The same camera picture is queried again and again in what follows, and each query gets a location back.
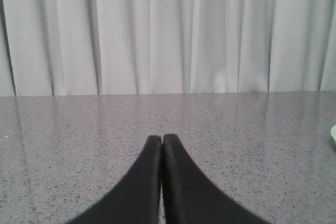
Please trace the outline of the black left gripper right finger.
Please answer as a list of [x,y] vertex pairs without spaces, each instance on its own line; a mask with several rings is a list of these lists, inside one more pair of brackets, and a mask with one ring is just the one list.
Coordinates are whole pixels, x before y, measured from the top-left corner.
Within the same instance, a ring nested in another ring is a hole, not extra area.
[[265,223],[219,190],[176,134],[164,136],[162,154],[166,223]]

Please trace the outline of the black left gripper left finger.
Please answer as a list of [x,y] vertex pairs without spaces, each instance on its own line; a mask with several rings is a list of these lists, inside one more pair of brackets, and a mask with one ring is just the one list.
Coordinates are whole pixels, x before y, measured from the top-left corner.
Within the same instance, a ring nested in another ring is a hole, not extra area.
[[158,223],[160,165],[161,138],[152,135],[113,189],[69,223]]

